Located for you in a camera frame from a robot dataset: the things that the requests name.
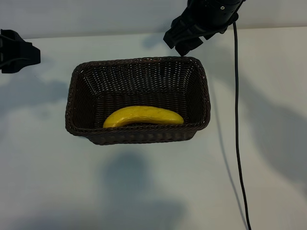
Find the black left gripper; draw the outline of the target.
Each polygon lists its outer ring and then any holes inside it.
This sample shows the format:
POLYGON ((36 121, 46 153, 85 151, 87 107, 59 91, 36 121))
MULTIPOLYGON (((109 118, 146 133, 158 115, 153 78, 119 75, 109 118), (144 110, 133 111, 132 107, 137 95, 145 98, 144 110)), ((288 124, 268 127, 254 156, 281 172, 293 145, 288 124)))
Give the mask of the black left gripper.
POLYGON ((21 41, 22 39, 17 32, 0 30, 0 66, 2 73, 17 73, 24 67, 40 64, 40 49, 33 46, 32 43, 21 43, 21 41))

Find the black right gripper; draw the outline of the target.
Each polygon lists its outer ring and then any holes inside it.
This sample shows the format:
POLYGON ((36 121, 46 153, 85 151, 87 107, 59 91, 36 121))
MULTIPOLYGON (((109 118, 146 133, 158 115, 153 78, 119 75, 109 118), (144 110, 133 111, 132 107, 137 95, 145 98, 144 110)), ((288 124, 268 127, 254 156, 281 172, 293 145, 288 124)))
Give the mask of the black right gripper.
POLYGON ((199 37, 224 32, 236 20, 236 11, 186 9, 182 16, 172 21, 171 28, 166 31, 163 40, 169 48, 176 47, 176 51, 185 56, 203 44, 199 37))

